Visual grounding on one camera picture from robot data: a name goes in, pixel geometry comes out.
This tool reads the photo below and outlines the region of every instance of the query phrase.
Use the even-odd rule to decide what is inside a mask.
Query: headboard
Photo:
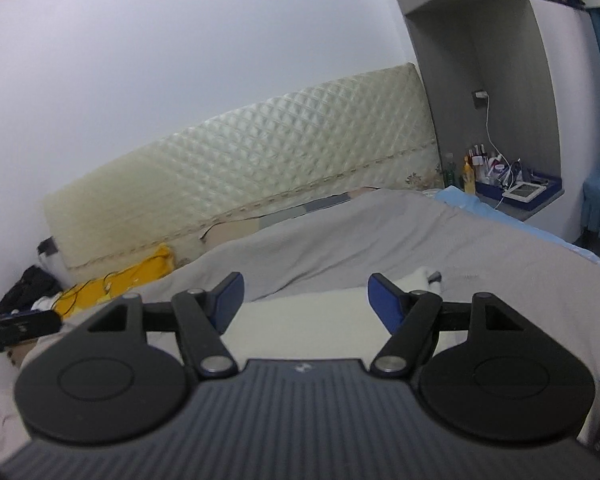
[[[363,186],[438,186],[424,87],[405,64],[232,110],[121,156],[45,197],[77,280],[137,263],[167,243],[204,252],[219,222]]]

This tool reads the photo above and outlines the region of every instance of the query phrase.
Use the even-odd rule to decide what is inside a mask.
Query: power outlet
[[[474,107],[484,108],[487,105],[489,97],[487,92],[485,92],[484,90],[476,90],[475,92],[471,92],[471,96],[474,98]]]

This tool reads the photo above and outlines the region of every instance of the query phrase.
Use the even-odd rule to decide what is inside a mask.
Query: gray gripper base
[[[207,381],[151,434],[79,449],[34,440],[1,468],[13,480],[590,480],[574,440],[499,449],[433,422],[410,388],[356,360],[251,360]]]

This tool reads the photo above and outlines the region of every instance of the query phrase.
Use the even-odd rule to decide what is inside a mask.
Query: yellow cloth
[[[102,278],[70,288],[58,298],[54,310],[62,319],[66,319],[82,310],[113,300],[130,288],[159,280],[173,272],[174,268],[173,252],[161,244],[152,256],[133,267],[110,272]]]

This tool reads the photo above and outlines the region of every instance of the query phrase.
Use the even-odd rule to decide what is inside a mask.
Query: tufted padding
[[[305,88],[209,119],[106,164],[45,198],[78,280],[128,266],[161,242],[177,258],[200,235],[363,186],[439,183],[438,148],[412,64]]]

